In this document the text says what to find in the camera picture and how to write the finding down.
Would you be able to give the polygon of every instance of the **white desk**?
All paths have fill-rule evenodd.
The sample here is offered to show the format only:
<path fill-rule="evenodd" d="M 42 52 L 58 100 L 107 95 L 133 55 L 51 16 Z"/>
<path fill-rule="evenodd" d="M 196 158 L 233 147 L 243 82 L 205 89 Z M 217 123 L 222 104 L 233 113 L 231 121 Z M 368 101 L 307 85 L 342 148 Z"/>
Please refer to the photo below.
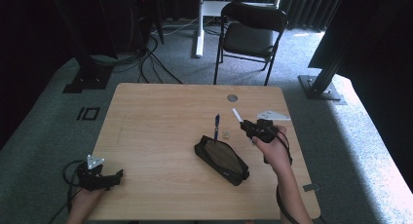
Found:
<path fill-rule="evenodd" d="M 229 94 L 238 97 L 228 100 Z M 120 84 L 113 95 L 94 156 L 104 174 L 124 170 L 121 184 L 107 192 L 91 220 L 271 220 L 280 219 L 277 177 L 248 140 L 232 112 L 247 120 L 271 109 L 289 116 L 278 87 Z M 203 135 L 233 147 L 249 166 L 249 178 L 233 186 L 194 151 Z M 287 127 L 292 169 L 312 218 L 320 215 L 304 157 L 291 121 Z M 223 138 L 223 132 L 230 133 Z"/>

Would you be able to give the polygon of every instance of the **hand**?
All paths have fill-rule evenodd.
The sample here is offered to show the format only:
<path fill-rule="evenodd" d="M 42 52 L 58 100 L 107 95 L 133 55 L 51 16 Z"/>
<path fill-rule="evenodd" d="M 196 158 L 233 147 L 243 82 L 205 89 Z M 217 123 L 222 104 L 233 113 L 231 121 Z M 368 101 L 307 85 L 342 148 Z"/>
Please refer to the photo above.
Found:
<path fill-rule="evenodd" d="M 86 221 L 89 214 L 97 206 L 98 201 L 105 189 L 88 191 L 82 189 L 72 200 L 72 209 L 66 224 L 81 224 Z"/>
<path fill-rule="evenodd" d="M 283 133 L 278 133 L 280 139 L 282 139 L 284 142 L 287 142 L 285 138 L 286 127 L 277 125 L 275 125 L 275 127 Z M 254 136 L 252 138 L 252 142 L 258 147 L 258 149 L 261 150 L 261 152 L 264 154 L 265 159 L 267 159 L 267 162 L 271 165 L 273 171 L 277 175 L 279 175 L 282 171 L 286 171 L 286 169 L 289 170 L 290 163 L 288 154 L 279 139 L 274 138 L 270 143 L 265 143 Z"/>

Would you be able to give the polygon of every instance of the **metal bracket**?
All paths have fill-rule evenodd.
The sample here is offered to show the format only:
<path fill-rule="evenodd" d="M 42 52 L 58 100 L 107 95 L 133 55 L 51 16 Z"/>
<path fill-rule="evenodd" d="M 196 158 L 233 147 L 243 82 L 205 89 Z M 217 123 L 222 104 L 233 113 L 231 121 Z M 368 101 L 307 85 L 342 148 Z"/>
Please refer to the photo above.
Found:
<path fill-rule="evenodd" d="M 88 155 L 88 169 L 95 168 L 103 164 L 103 162 L 104 162 L 103 158 L 95 158 L 95 157 L 92 157 L 91 155 Z"/>
<path fill-rule="evenodd" d="M 300 75 L 298 76 L 298 79 L 300 80 L 301 85 L 308 99 L 336 100 L 336 101 L 342 99 L 341 95 L 337 93 L 332 83 L 328 85 L 327 89 L 325 89 L 324 92 L 322 93 L 314 92 L 312 89 L 312 86 L 313 86 L 313 82 L 317 79 L 317 76 Z"/>
<path fill-rule="evenodd" d="M 272 110 L 267 110 L 262 113 L 259 113 L 257 115 L 258 119 L 264 119 L 264 120 L 291 120 L 289 116 L 277 113 Z"/>
<path fill-rule="evenodd" d="M 322 187 L 317 183 L 311 183 L 311 184 L 304 185 L 303 189 L 304 189 L 305 192 L 308 192 L 308 191 L 317 192 L 317 191 L 321 190 Z"/>

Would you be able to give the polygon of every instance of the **gray carpet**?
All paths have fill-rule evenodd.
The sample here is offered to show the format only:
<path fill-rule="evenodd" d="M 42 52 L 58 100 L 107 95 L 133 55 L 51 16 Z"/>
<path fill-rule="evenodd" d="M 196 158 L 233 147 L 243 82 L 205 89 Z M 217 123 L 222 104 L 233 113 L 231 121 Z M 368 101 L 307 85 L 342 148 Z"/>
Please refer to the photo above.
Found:
<path fill-rule="evenodd" d="M 315 223 L 411 223 L 412 193 L 351 81 L 334 77 L 333 84 L 344 100 L 340 103 L 305 97 L 297 76 L 319 74 L 318 69 L 307 66 L 321 37 L 322 34 L 311 30 L 285 31 L 269 82 L 283 90 L 312 181 L 321 187 L 317 197 L 322 218 Z M 154 55 L 182 83 L 212 84 L 217 36 L 206 33 L 201 58 L 194 58 L 195 39 L 195 30 L 172 32 Z M 150 41 L 149 49 L 154 48 L 155 43 Z M 85 160 L 92 153 L 119 83 L 144 82 L 144 77 L 150 83 L 178 83 L 155 59 L 146 59 L 142 67 L 144 76 L 137 64 L 118 65 L 106 90 L 82 93 L 62 93 L 79 69 L 75 59 L 56 72 L 0 151 L 0 223 L 48 223 L 64 205 L 68 186 L 61 175 L 63 167 L 74 160 Z M 218 85 L 263 85 L 266 73 L 260 72 L 260 67 L 259 63 L 227 58 L 220 66 Z M 94 121 L 78 120 L 82 108 L 97 107 Z M 63 223 L 66 217 L 65 209 L 54 223 Z"/>

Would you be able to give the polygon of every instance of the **black chair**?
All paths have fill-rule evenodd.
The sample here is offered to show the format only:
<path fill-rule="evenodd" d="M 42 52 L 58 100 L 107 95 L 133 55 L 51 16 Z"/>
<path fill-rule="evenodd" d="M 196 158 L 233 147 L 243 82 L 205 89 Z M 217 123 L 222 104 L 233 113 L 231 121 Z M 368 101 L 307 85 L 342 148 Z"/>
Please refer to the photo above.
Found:
<path fill-rule="evenodd" d="M 227 20 L 231 23 L 225 30 Z M 236 2 L 227 4 L 221 11 L 221 33 L 213 84 L 216 85 L 219 63 L 223 62 L 223 57 L 230 56 L 264 62 L 262 71 L 270 62 L 264 83 L 264 86 L 267 86 L 279 41 L 287 24 L 286 13 L 274 6 L 254 6 Z"/>

